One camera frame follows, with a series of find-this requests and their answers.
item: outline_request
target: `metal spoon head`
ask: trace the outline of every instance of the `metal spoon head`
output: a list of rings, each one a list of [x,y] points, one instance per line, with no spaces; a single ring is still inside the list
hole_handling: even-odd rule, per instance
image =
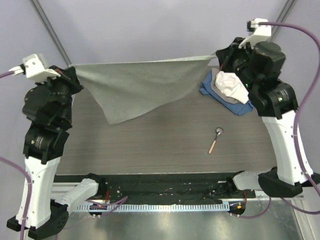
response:
[[[223,130],[222,127],[217,127],[216,130],[215,130],[215,132],[216,132],[216,134],[219,136],[219,135],[221,135],[221,134],[224,132],[224,130]]]

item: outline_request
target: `gray wood tabletop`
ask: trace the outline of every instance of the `gray wood tabletop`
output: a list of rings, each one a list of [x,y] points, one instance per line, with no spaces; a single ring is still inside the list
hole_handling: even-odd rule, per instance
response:
[[[265,170],[276,158],[257,111],[236,116],[199,88],[183,99],[109,125],[88,90],[75,96],[59,175]],[[215,129],[224,133],[209,148]]]

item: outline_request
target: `gray cloth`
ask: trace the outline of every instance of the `gray cloth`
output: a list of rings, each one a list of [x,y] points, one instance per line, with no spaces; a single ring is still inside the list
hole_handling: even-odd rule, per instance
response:
[[[237,104],[239,101],[237,99],[234,99],[233,97],[226,96],[224,93],[222,93],[219,88],[216,86],[216,75],[220,72],[217,68],[212,68],[212,82],[211,82],[211,88],[212,90],[223,100],[230,104]]]
[[[185,97],[215,57],[72,66],[80,83],[103,109],[109,124],[118,124]]]

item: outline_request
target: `folded cloth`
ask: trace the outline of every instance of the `folded cloth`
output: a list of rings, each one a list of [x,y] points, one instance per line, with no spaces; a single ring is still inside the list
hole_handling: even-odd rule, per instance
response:
[[[246,104],[249,92],[235,73],[220,71],[215,77],[216,87],[227,97]]]
[[[237,99],[234,99],[233,97],[226,96],[224,93],[222,93],[219,88],[216,85],[216,76],[220,72],[217,68],[212,68],[211,74],[212,74],[212,81],[211,81],[211,88],[212,90],[223,100],[225,100],[227,103],[230,104],[237,104],[239,101]]]
[[[118,124],[188,95],[215,57],[72,66],[109,124]]]
[[[221,97],[216,94],[212,88],[211,88],[211,82],[212,82],[212,72],[210,71],[204,81],[201,84],[200,92],[203,95],[207,95],[212,97],[213,99],[216,99],[218,102],[220,102],[223,106],[225,106],[227,109],[229,109],[231,112],[233,112],[235,115],[241,116],[246,113],[252,112],[254,109],[254,106],[251,104],[250,100],[246,104],[239,103],[229,103],[223,100]]]

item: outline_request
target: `wooden spoon handle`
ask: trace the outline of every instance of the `wooden spoon handle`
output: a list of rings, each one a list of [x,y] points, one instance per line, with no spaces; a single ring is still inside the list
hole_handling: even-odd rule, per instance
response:
[[[216,139],[213,141],[213,143],[210,147],[209,154],[212,152],[212,149],[214,149],[215,144],[216,144]]]

